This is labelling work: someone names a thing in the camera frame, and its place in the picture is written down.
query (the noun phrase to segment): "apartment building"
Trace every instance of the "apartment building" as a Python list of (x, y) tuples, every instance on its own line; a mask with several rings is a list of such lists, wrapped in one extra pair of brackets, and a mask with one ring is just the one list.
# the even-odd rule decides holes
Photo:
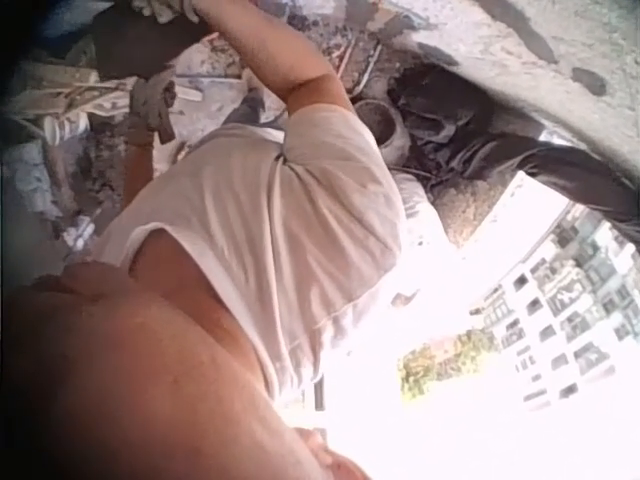
[(638, 252), (597, 214), (570, 205), (485, 297), (483, 313), (523, 402), (536, 409), (615, 373), (640, 339), (639, 305)]

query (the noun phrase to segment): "dark clothing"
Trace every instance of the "dark clothing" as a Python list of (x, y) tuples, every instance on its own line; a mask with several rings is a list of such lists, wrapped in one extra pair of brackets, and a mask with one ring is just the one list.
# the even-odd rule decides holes
[(640, 184), (610, 163), (575, 147), (488, 133), (493, 100), (438, 67), (403, 72), (389, 96), (411, 135), (407, 166), (431, 176), (420, 178), (427, 190), (454, 178), (486, 180), (495, 172), (520, 170), (602, 214), (640, 251)]

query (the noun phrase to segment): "concrete ceiling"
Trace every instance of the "concrete ceiling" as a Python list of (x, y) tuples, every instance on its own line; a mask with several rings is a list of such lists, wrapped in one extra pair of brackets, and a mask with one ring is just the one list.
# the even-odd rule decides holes
[(366, 28), (640, 173), (637, 0), (260, 0)]

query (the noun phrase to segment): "white t-shirt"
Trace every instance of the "white t-shirt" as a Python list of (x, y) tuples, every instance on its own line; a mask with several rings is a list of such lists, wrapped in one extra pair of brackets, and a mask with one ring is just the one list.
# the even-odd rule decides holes
[(217, 130), (140, 192), (94, 258), (128, 267), (149, 232), (165, 229), (246, 332), (270, 395), (284, 399), (317, 378), (324, 352), (390, 304), (405, 215), (355, 114), (313, 105), (288, 120), (284, 144), (278, 135)]

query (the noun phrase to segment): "building facade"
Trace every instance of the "building facade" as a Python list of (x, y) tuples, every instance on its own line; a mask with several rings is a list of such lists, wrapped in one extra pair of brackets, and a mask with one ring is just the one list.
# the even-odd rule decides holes
[(570, 205), (482, 303), (522, 401), (542, 408), (614, 374), (640, 342), (640, 255)]

